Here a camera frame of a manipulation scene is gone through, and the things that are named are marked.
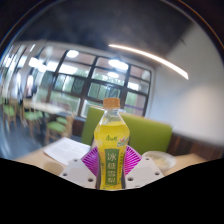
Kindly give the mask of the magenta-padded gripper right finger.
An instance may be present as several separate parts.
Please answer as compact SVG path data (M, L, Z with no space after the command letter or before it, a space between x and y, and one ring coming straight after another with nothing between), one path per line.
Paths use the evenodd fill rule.
M123 163L126 189L140 188L164 177L150 157L142 157L128 146Z

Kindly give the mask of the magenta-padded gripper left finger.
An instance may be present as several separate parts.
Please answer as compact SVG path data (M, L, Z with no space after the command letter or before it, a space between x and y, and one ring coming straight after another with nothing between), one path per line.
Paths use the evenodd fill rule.
M73 159L60 177L84 188L95 189L99 172L97 148L91 149L81 159Z

